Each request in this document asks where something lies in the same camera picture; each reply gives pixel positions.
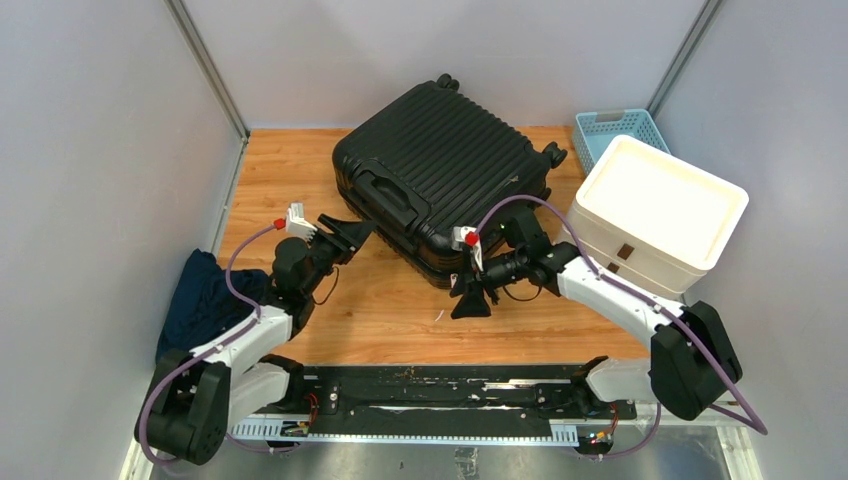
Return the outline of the black ribbed hard-shell suitcase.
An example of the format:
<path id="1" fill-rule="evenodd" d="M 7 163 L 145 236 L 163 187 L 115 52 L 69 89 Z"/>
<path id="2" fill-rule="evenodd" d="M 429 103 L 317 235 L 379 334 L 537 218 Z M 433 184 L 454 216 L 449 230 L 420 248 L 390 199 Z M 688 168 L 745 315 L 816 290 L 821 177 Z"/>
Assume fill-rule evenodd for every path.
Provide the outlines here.
<path id="1" fill-rule="evenodd" d="M 448 289 L 463 264 L 453 230 L 475 227 L 501 200 L 548 199 L 547 176 L 567 157 L 531 140 L 459 90 L 444 73 L 395 99 L 334 147 L 349 209 L 428 283 Z"/>

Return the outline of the white three-drawer storage unit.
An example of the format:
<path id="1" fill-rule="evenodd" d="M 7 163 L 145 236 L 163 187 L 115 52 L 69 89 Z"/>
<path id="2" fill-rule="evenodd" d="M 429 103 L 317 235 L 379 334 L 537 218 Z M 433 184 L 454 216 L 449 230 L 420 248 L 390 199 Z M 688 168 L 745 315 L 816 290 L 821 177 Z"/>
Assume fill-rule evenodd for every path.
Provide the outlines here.
<path id="1" fill-rule="evenodd" d="M 741 187 L 628 135 L 580 185 L 561 241 L 658 296 L 680 298 L 712 270 L 749 203 Z"/>

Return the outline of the light blue plastic basket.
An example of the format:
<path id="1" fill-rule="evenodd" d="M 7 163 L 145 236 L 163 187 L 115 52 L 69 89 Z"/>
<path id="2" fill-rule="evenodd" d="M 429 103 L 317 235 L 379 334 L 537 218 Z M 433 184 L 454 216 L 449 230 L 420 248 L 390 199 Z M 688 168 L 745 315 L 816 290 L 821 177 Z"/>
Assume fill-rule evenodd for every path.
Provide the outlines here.
<path id="1" fill-rule="evenodd" d="M 572 143 L 585 176 L 589 175 L 612 140 L 619 135 L 630 136 L 661 151 L 670 152 L 647 110 L 578 113 L 575 116 Z"/>

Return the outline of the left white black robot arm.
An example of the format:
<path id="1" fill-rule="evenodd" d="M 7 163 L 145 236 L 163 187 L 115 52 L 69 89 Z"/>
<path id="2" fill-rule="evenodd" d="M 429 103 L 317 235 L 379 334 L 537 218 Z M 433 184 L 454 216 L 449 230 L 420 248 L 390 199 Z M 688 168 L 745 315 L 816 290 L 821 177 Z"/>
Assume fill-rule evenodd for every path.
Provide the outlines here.
<path id="1" fill-rule="evenodd" d="M 248 312 L 225 332 L 189 350 L 172 349 L 155 365 L 134 431 L 151 463 L 203 465 L 245 417 L 271 404 L 283 413 L 304 405 L 306 386 L 295 379 L 301 364 L 272 351 L 306 327 L 321 281 L 349 263 L 375 229 L 372 220 L 325 214 L 312 224 L 294 203 L 285 217 L 260 230 L 287 234 L 275 247 L 261 297 L 238 291 L 226 268 L 225 285 Z"/>

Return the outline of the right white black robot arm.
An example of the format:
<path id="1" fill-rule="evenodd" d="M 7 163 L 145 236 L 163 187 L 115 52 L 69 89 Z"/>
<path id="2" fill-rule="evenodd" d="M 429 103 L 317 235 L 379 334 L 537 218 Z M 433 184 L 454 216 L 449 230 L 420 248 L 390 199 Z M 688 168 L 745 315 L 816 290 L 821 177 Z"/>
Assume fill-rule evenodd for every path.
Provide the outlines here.
<path id="1" fill-rule="evenodd" d="M 452 318 L 490 316 L 500 292 L 527 280 L 612 321 L 649 352 L 641 361 L 599 356 L 579 367 L 570 378 L 577 413 L 592 418 L 615 401 L 642 400 L 694 420 L 736 393 L 743 370 L 714 307 L 659 297 L 595 264 L 577 245 L 553 243 L 530 210 L 500 230 L 509 251 L 483 259 L 476 228 L 453 228 L 451 246 L 463 263 L 452 281 L 450 294 L 458 300 Z"/>

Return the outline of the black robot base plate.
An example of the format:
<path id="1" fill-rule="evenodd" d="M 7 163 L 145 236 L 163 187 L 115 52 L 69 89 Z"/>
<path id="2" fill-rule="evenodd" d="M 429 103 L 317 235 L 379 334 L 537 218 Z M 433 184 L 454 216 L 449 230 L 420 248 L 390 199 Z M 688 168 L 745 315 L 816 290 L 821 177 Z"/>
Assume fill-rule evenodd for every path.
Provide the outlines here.
<path id="1" fill-rule="evenodd" d="M 594 400 L 577 365 L 308 366 L 303 397 L 231 430 L 240 440 L 578 446 L 637 416 Z"/>

